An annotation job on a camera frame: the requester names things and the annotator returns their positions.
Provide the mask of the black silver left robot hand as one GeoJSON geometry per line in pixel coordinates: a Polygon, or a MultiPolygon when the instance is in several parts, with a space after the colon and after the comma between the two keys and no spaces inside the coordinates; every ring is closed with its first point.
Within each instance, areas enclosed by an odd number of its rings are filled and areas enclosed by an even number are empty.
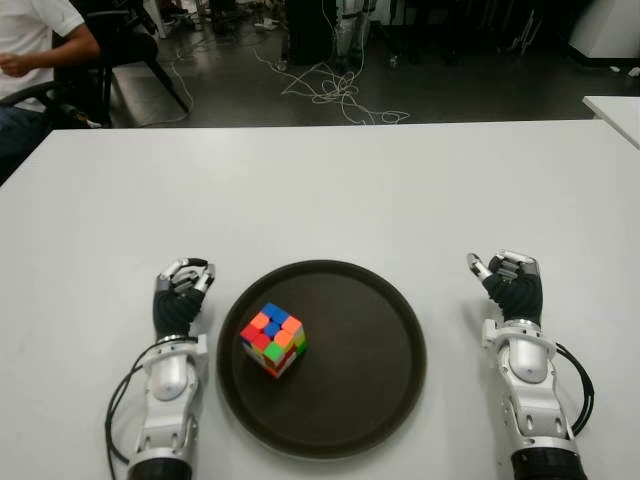
{"type": "Polygon", "coordinates": [[[187,337],[215,280],[215,266],[205,259],[173,261],[156,277],[152,316],[157,340],[187,337]]]}

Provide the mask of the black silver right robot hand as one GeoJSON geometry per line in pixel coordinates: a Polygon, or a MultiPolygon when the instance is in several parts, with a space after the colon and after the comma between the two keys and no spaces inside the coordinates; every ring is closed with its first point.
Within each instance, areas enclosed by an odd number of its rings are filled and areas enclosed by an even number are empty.
{"type": "Polygon", "coordinates": [[[466,255],[469,270],[505,321],[525,320],[541,326],[543,289],[539,264],[525,254],[500,250],[485,264],[475,253],[466,255]]]}

